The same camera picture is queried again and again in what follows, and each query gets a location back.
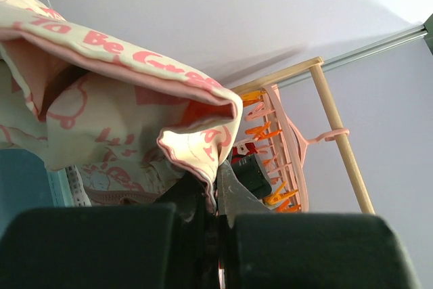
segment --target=cartoon print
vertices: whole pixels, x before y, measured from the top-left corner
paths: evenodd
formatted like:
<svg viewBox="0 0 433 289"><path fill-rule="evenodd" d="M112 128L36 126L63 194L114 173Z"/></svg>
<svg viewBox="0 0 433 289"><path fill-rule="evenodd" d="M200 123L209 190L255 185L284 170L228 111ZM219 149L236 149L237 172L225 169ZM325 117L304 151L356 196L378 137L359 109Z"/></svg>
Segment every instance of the cartoon print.
<svg viewBox="0 0 433 289"><path fill-rule="evenodd" d="M82 172L89 187L95 190L108 191L113 183L117 183L129 191L145 192L141 184L132 181L131 176L119 166L108 167L107 163L85 164Z"/></svg>
<svg viewBox="0 0 433 289"><path fill-rule="evenodd" d="M119 159L118 155L110 147L121 146L121 144L120 144L121 141L120 141L119 137L114 137L114 138L108 139L108 136L110 135L111 131L112 131L111 128L104 128L104 129L102 129L99 136L95 139L95 142L97 142L97 143L104 142L108 145L107 147L104 148L106 150L106 153L104 154L104 157L102 158L102 161L104 163L114 162L114 161ZM135 140L135 135L133 133L131 133L125 137L123 144L124 145L131 145L134 142L134 140ZM138 150L125 149L124 146L123 146L123 149L124 150L122 152L120 152L120 155L122 155L125 158L129 158L132 155L138 153Z"/></svg>
<svg viewBox="0 0 433 289"><path fill-rule="evenodd" d="M71 129L74 127L76 118L78 118L83 112L87 105L88 95L86 91L83 89L83 84L85 83L86 78L82 77L73 85L69 86L63 94L58 97L56 101L50 106L47 116L53 118L55 120L60 121L60 126L63 129ZM64 115L64 106L60 103L63 99L68 101L68 107L73 107L73 114Z"/></svg>

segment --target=red object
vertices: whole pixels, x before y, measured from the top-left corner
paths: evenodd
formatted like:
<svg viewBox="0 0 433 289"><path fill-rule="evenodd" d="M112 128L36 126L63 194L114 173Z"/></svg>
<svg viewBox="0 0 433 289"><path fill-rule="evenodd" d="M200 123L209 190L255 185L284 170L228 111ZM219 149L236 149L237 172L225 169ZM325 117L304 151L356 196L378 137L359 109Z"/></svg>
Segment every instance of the red object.
<svg viewBox="0 0 433 289"><path fill-rule="evenodd" d="M258 154L258 151L256 149L256 145L252 142L243 143L242 145L238 145L233 147L232 151L232 157L231 157L231 163L235 164L239 160L241 160L243 157L247 157L249 155Z"/></svg>

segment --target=cream fabric with pink print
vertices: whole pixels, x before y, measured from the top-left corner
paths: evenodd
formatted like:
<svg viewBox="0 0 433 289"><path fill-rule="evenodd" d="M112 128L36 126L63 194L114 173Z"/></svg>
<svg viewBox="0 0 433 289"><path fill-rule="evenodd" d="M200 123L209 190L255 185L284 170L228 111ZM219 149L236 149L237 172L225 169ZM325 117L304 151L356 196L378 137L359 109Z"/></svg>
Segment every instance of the cream fabric with pink print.
<svg viewBox="0 0 433 289"><path fill-rule="evenodd" d="M187 170L206 182L212 209L241 99L196 69L42 8L0 3L0 148L27 149L50 170L75 164L103 204L147 202Z"/></svg>

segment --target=blue object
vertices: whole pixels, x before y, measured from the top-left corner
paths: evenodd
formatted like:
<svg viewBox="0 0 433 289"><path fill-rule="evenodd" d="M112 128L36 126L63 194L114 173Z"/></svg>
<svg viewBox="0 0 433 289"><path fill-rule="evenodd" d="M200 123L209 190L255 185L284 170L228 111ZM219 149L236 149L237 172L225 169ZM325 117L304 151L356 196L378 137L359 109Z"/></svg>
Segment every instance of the blue object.
<svg viewBox="0 0 433 289"><path fill-rule="evenodd" d="M26 150L0 150L0 236L22 211L71 206L67 187L64 170L47 172L43 161Z"/></svg>

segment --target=black object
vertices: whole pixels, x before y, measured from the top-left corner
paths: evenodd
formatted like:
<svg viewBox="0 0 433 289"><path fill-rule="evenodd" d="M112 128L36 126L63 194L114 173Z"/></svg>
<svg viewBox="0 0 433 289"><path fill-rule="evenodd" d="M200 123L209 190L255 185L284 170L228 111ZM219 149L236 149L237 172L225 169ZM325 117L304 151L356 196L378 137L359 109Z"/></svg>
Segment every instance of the black object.
<svg viewBox="0 0 433 289"><path fill-rule="evenodd" d="M245 156L231 165L239 182L258 199L272 192L271 180L266 168L257 154Z"/></svg>
<svg viewBox="0 0 433 289"><path fill-rule="evenodd" d="M371 215L240 215L227 288L420 288L387 224Z"/></svg>
<svg viewBox="0 0 433 289"><path fill-rule="evenodd" d="M156 204L24 213L0 242L0 288L215 289L219 260L227 289L419 288L377 217L239 213L230 227L236 205L216 217L203 193L187 174Z"/></svg>

